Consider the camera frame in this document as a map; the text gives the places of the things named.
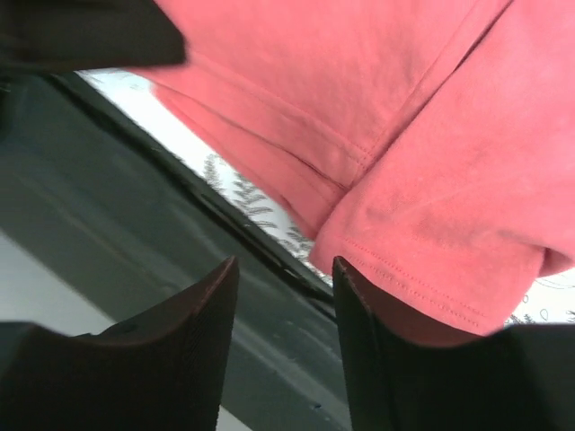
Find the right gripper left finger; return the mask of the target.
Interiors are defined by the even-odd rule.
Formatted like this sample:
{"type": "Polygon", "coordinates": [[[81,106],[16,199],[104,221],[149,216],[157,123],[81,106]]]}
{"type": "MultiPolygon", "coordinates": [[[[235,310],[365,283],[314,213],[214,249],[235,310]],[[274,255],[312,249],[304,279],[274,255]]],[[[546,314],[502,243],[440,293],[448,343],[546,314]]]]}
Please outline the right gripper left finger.
{"type": "Polygon", "coordinates": [[[99,334],[1,326],[4,430],[213,430],[238,293],[226,259],[197,284],[99,334]]]}

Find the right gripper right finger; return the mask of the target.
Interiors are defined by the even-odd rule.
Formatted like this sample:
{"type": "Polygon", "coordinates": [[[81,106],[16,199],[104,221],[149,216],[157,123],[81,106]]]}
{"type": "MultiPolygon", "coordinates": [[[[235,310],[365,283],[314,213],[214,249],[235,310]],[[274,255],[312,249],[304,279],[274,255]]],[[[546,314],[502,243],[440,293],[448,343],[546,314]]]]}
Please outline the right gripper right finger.
{"type": "Polygon", "coordinates": [[[343,258],[332,271],[354,429],[573,429],[570,324],[479,337],[418,312],[343,258]]]}

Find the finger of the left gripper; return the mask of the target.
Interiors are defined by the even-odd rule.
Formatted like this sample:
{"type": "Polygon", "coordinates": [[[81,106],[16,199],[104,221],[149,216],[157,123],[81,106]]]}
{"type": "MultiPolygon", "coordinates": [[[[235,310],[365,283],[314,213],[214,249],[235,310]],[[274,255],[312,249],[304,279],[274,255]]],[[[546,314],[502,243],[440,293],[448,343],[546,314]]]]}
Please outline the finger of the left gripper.
{"type": "Polygon", "coordinates": [[[154,1],[3,1],[1,73],[185,62],[185,39],[154,1]]]}

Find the dusty pink t shirt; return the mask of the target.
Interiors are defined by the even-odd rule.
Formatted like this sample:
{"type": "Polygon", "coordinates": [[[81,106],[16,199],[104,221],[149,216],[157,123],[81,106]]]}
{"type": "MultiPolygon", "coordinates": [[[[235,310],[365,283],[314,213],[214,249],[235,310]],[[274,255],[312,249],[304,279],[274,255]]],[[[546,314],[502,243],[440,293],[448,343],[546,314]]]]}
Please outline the dusty pink t shirt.
{"type": "Polygon", "coordinates": [[[574,264],[571,1],[163,1],[157,98],[292,216],[328,270],[500,328],[574,264]]]}

